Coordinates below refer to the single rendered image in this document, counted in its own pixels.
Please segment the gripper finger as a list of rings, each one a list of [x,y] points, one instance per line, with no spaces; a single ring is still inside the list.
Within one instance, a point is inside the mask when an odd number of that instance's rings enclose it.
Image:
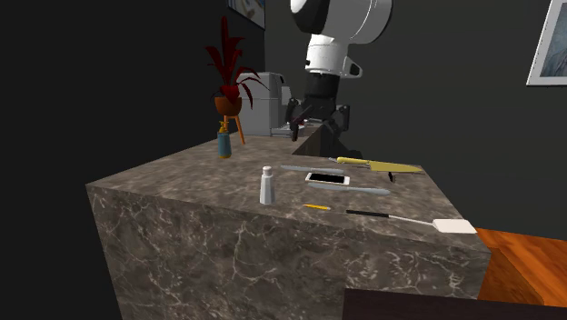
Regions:
[[[307,117],[309,117],[312,111],[313,111],[312,104],[305,105],[300,103],[295,98],[289,99],[285,113],[285,121],[289,124],[289,128],[292,132],[291,138],[294,142],[298,138],[300,123],[303,120],[305,120]]]
[[[327,121],[334,134],[341,134],[347,131],[350,124],[350,106],[337,105]]]

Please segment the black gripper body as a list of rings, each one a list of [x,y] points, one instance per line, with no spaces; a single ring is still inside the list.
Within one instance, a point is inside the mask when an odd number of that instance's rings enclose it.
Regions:
[[[330,119],[336,109],[336,96],[341,77],[324,73],[308,73],[304,91],[304,105],[308,118]]]

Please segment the grey coffee machine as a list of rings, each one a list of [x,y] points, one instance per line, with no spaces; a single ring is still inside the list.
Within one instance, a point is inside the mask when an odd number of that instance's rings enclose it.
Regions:
[[[253,98],[253,107],[245,89],[240,85],[242,109],[239,113],[244,135],[290,136],[291,130],[285,113],[291,90],[284,76],[271,72],[260,72],[260,85],[248,80],[244,83],[249,87]]]

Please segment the short grey pen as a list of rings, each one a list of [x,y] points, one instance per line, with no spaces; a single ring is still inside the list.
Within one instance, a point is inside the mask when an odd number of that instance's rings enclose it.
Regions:
[[[282,169],[301,171],[301,172],[321,172],[330,175],[342,175],[344,173],[343,169],[337,168],[321,168],[321,167],[307,167],[307,166],[297,166],[297,165],[280,165]]]

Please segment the white phone with black screen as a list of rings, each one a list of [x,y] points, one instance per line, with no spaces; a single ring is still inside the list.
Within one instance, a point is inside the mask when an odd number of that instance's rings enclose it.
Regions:
[[[308,183],[320,183],[330,185],[349,185],[350,177],[345,175],[331,175],[324,173],[308,173],[305,177]]]

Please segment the yellow knife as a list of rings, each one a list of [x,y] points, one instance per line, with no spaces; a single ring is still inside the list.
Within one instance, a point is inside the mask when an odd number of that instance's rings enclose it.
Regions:
[[[351,164],[351,165],[366,165],[372,171],[376,172],[392,172],[392,173],[419,173],[422,168],[412,165],[403,165],[396,163],[380,162],[373,160],[364,160],[358,158],[350,158],[338,156],[335,158],[330,157],[330,160],[337,164]]]

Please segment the red plant in brown pot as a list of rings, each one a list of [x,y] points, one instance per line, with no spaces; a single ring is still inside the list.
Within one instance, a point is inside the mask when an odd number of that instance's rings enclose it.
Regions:
[[[244,145],[244,133],[240,122],[239,114],[242,110],[243,99],[240,94],[242,88],[250,102],[250,108],[254,109],[253,94],[247,81],[254,81],[265,89],[268,87],[261,81],[258,73],[251,67],[236,67],[236,62],[243,55],[243,50],[238,49],[238,44],[244,40],[241,36],[230,36],[228,21],[226,16],[221,17],[221,49],[208,45],[204,49],[211,57],[213,66],[222,78],[222,84],[211,97],[217,112],[224,117],[221,130],[228,131],[228,120],[234,119],[237,125],[241,143]]]

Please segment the long grey pen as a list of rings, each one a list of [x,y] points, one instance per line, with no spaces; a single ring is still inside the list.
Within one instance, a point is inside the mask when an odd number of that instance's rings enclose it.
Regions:
[[[387,196],[391,193],[389,190],[382,188],[350,187],[346,185],[330,185],[330,184],[318,184],[318,183],[308,183],[307,185],[313,188],[324,189],[324,190],[362,192],[362,193],[381,195],[381,196]]]

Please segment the blue spray bottle yellow top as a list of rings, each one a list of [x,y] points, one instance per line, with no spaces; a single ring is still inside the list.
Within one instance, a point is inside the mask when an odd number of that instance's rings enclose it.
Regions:
[[[217,143],[219,157],[230,158],[232,156],[232,147],[226,121],[220,121],[220,128],[217,132]]]

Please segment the white salt shaker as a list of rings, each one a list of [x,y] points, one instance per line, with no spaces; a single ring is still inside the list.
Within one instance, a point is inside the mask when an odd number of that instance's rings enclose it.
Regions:
[[[275,203],[274,173],[273,168],[269,165],[263,167],[259,202],[262,205]]]

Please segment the wall picture with blue print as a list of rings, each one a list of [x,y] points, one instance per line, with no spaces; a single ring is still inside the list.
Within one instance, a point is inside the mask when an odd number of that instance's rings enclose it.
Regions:
[[[227,6],[265,29],[265,0],[226,0]]]

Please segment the black handled white spatula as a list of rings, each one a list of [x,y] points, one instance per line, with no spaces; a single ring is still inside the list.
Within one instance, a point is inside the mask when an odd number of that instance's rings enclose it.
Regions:
[[[431,222],[425,222],[420,220],[415,220],[406,217],[400,217],[397,215],[388,215],[385,213],[374,213],[374,212],[366,212],[360,210],[346,210],[347,214],[350,215],[365,215],[365,216],[372,216],[372,217],[383,217],[383,218],[390,218],[396,219],[405,222],[416,223],[419,225],[429,225],[435,228],[437,231],[445,234],[476,234],[477,231],[473,227],[473,225],[466,219],[433,219]]]

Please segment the white framed wall picture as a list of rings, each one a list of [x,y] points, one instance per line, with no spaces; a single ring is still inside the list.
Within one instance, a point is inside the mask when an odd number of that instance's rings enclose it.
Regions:
[[[551,0],[527,86],[567,87],[567,0]]]

